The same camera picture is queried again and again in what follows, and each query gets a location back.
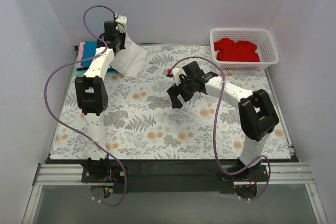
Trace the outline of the white t shirt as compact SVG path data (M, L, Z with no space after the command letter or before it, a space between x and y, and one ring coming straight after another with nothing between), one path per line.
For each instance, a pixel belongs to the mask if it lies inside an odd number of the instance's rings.
M141 71L148 52L133 42L128 33L125 37L125 49L116 53L110 66L127 78L136 78Z

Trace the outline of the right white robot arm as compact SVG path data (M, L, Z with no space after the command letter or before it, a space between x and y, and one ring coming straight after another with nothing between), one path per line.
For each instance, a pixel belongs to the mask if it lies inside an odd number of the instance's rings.
M182 108L182 103L189 101L198 92L216 97L219 102L226 102L238 111L245 135L244 146L236 165L220 169L225 177L246 181L255 177L261 165L265 142L279 123L269 94L263 89L251 91L225 82L223 74L204 72L196 61L182 69L169 69L167 76L175 80L167 90L174 109Z

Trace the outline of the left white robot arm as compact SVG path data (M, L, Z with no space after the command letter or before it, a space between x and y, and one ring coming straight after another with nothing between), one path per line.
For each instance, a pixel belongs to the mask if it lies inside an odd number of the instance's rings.
M119 16L116 20L105 22L104 33L97 41L97 57L84 75L75 79L78 107L85 116L88 135L92 138L87 160L88 174L100 182L112 177L108 154L97 146L104 137L103 118L109 102L104 77L115 54L125 49L126 33L126 17Z

